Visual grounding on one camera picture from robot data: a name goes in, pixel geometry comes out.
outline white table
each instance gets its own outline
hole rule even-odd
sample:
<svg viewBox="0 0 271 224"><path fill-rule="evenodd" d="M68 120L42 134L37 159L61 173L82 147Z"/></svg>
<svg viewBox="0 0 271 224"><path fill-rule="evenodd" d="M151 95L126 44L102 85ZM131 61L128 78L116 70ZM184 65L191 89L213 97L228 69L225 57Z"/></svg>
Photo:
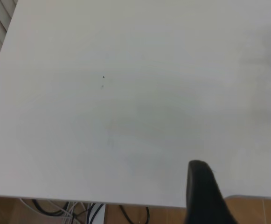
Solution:
<svg viewBox="0 0 271 224"><path fill-rule="evenodd" d="M184 207L192 159L271 197L271 0L19 1L0 196Z"/></svg>

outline wooden floor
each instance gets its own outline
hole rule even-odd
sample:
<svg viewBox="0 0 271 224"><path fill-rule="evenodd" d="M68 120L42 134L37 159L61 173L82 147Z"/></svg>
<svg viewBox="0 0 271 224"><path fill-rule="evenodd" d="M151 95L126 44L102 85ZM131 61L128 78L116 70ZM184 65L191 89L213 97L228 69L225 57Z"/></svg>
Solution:
<svg viewBox="0 0 271 224"><path fill-rule="evenodd" d="M235 219L240 224L271 224L271 200L231 198L226 200ZM145 207L125 206L135 224L146 221ZM150 208L149 224L182 224L185 209ZM47 218L31 211L18 199L0 198L0 224L60 224L58 218ZM105 224L128 224L118 205L107 205Z"/></svg>

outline black cable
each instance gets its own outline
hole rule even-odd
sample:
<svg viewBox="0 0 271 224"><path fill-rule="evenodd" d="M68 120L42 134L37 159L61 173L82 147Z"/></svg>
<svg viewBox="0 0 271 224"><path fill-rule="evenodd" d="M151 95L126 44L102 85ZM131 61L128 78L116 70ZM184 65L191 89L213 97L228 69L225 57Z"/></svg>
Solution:
<svg viewBox="0 0 271 224"><path fill-rule="evenodd" d="M130 224L134 224L134 223L131 221L131 219L128 217L128 215L127 215L127 213L126 213L124 207L123 207L122 205L119 205L119 207L120 207L120 209L121 209L123 215L124 215L125 218L127 219L127 221L128 221ZM146 207L146 215L147 215L147 217L146 217L146 223L145 223L145 224L148 224L149 221L150 221L150 211L149 211L149 208L148 208L148 207Z"/></svg>
<svg viewBox="0 0 271 224"><path fill-rule="evenodd" d="M78 213L78 214L76 215L76 217L78 217L78 216L80 216L81 214L83 214L83 213L87 212L88 210L90 210L90 209L86 209L86 210L84 210L84 211L82 211L82 212Z"/></svg>
<svg viewBox="0 0 271 224"><path fill-rule="evenodd" d="M34 203L35 207L38 209L39 212L47 215L47 216L61 216L62 214L64 214L64 212L62 210L58 210L58 211L53 211L53 212L48 212L45 211L37 202L37 200L33 199L32 202ZM66 210L68 207L69 202L66 202L63 209Z"/></svg>
<svg viewBox="0 0 271 224"><path fill-rule="evenodd" d="M73 224L74 219L76 218L76 215L73 213L72 219L71 219L71 224Z"/></svg>
<svg viewBox="0 0 271 224"><path fill-rule="evenodd" d="M98 207L98 209L95 211L93 217L90 219L90 224L93 223L95 216L97 215L97 213L99 212L99 210L102 208L103 205L104 205L104 204L101 204L101 205Z"/></svg>
<svg viewBox="0 0 271 224"><path fill-rule="evenodd" d="M94 208L96 203L93 203L90 208L89 208L89 211L88 211L88 214L87 214L87 224L89 224L89 220L90 220L90 212L92 211L92 209Z"/></svg>

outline cable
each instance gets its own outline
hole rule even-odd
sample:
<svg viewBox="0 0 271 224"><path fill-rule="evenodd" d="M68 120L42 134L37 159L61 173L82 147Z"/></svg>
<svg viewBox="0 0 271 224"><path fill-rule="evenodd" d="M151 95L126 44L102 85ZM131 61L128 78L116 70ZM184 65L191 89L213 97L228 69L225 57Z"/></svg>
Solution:
<svg viewBox="0 0 271 224"><path fill-rule="evenodd" d="M89 211L88 211L88 214L87 214L87 224L89 224L89 220L90 220L90 212L92 211L92 209L94 208L96 203L93 203L90 208L89 208Z"/></svg>
<svg viewBox="0 0 271 224"><path fill-rule="evenodd" d="M64 219L72 219L72 217L66 217L66 216L48 216L48 215L45 215L35 209L33 209L31 206L29 206L28 204L25 203L25 201L22 199L22 198L19 198L19 200L25 205L27 206L29 209L31 209L32 211L38 213L39 215L41 216L45 216L45 217L49 217L49 218L64 218ZM77 224L80 224L80 222L77 220L77 219L74 219L75 222L77 222Z"/></svg>
<svg viewBox="0 0 271 224"><path fill-rule="evenodd" d="M104 204L101 204L101 205L98 207L98 209L95 211L93 217L90 219L90 224L93 223L95 216L96 216L97 213L100 211L100 209L102 208L103 205L104 205Z"/></svg>
<svg viewBox="0 0 271 224"><path fill-rule="evenodd" d="M49 200L48 200L48 202L51 203L53 206L55 206L57 209L63 211L63 213L66 213L67 215L71 216L71 214L70 214L69 212L67 212L67 210L62 209L62 208L61 208L60 206L58 206L57 204L54 204L52 201L49 201Z"/></svg>
<svg viewBox="0 0 271 224"><path fill-rule="evenodd" d="M33 199L32 202L34 203L35 207L43 214L47 215L47 216L61 216L62 214L64 214L64 212L62 210L58 210L58 211L53 211L53 212L48 212L45 211L37 202L37 200ZM63 210L66 210L67 206L68 206L69 202L66 202L66 204L63 207Z"/></svg>
<svg viewBox="0 0 271 224"><path fill-rule="evenodd" d="M134 224L134 223L131 221L131 219L128 217L128 215L127 215L127 213L126 213L124 207L123 207L122 205L119 205L119 207L120 207L120 209L121 209L123 215L125 216L125 218L126 218L127 221L129 222L129 224ZM146 207L146 215L147 215L147 217L146 217L146 222L145 222L145 224L148 224L149 221L150 221L150 211L149 211L149 208L148 208L148 207Z"/></svg>

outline white cable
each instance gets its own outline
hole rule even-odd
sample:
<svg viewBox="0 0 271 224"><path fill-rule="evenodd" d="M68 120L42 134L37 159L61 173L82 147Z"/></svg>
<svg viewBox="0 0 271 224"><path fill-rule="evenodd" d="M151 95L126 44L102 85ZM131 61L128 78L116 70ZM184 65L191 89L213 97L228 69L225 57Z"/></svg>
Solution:
<svg viewBox="0 0 271 224"><path fill-rule="evenodd" d="M31 206L29 206L28 204L26 204L22 198L19 198L19 200L25 205L27 206L29 209L33 210L34 212L38 213L39 215L41 216L45 216L45 217L50 217L50 218L64 218L64 219L72 219L72 217L65 217L65 216L48 216L48 215L45 215L45 214L42 214L41 212L39 211L36 211L35 209L33 209Z"/></svg>
<svg viewBox="0 0 271 224"><path fill-rule="evenodd" d="M71 203L71 202L69 202L69 203L68 203L68 206L67 206L67 209L66 209L67 211L69 210L70 203Z"/></svg>
<svg viewBox="0 0 271 224"><path fill-rule="evenodd" d="M69 213L69 215L72 217L73 216L73 211L74 211L74 208L75 208L75 206L78 204L78 202L74 202L73 203L73 205L71 206L71 208L69 209L69 210L67 210L68 211L68 213ZM63 222L64 222L64 224L66 224L67 222L68 222L68 220L67 219L63 219Z"/></svg>
<svg viewBox="0 0 271 224"><path fill-rule="evenodd" d="M51 203L53 206L55 206L56 208L58 208L59 210L61 210L61 211L63 211L64 213L66 213L67 215L69 215L70 217L72 217L72 215L69 213L69 212L67 212L65 209L62 209L60 206L58 206L57 204L54 204L52 201L49 201L48 200L48 202L49 203Z"/></svg>

